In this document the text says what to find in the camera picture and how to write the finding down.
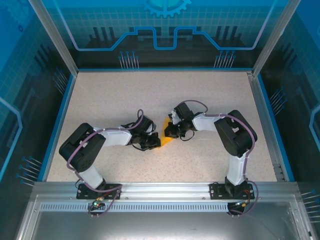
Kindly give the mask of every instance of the speckled work surface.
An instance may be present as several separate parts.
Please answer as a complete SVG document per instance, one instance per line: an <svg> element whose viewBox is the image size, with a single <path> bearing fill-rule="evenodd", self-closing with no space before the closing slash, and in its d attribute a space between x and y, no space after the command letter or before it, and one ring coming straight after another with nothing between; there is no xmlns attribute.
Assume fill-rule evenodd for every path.
<svg viewBox="0 0 320 240"><path fill-rule="evenodd" d="M58 150L80 124L118 127L136 121L142 108L161 133L164 118L187 99L205 103L209 114L239 110L258 136L248 177L276 181L247 73L214 71L80 72L47 180L77 180ZM189 106L203 111L201 105ZM218 133L198 131L190 141L175 139L145 152L132 146L105 147L94 164L107 182L213 182L224 181L229 157Z"/></svg>

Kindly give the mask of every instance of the yellow object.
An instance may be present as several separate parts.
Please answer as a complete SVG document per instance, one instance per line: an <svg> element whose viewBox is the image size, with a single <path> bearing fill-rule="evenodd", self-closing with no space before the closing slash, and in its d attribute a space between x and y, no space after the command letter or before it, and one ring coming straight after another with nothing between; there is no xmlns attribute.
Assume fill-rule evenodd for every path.
<svg viewBox="0 0 320 240"><path fill-rule="evenodd" d="M163 147L167 143L170 143L174 139L172 137L165 136L165 129L168 127L169 122L171 122L170 118L166 117L164 119L164 124L163 124L163 128L162 128L162 133L161 133L161 147Z"/></svg>

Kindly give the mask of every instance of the robotic arm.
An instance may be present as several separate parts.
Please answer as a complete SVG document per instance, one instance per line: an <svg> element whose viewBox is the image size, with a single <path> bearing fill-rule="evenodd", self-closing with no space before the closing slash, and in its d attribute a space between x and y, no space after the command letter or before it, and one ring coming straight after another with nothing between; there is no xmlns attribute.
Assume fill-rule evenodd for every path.
<svg viewBox="0 0 320 240"><path fill-rule="evenodd" d="M104 191L106 189L106 182L94 166L94 161L100 149L114 145L132 145L140 151L160 147L160 139L158 138L158 133L154 132L155 130L156 125L145 115L138 117L136 122L131 122L118 128L100 129L92 127L88 123L83 123L62 144L59 154L68 161L89 135L99 132L76 151L70 161L70 165L77 172L76 174L88 185L89 189Z"/></svg>
<svg viewBox="0 0 320 240"><path fill-rule="evenodd" d="M247 158L253 146L251 134L255 142L257 134L241 113L233 110L228 114L209 115L205 112L194 114L187 104L182 102L171 111L169 117L172 122L169 122L164 130L166 137L182 139L190 130L218 132L224 148L229 153L229 169L225 178L225 190L232 198L242 195L247 184L245 181Z"/></svg>

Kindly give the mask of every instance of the gear icon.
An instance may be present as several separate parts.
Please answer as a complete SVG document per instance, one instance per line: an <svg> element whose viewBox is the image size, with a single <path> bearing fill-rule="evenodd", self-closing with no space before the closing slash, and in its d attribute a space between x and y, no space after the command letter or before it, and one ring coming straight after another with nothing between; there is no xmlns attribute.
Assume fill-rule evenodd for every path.
<svg viewBox="0 0 320 240"><path fill-rule="evenodd" d="M11 16L23 24L30 15L30 6L28 0L0 0L0 6L6 7Z"/></svg>
<svg viewBox="0 0 320 240"><path fill-rule="evenodd" d="M191 0L141 0L141 3L144 5L144 10L149 10L150 14L166 18L168 15L173 17L175 14L180 14L181 10L186 10Z"/></svg>

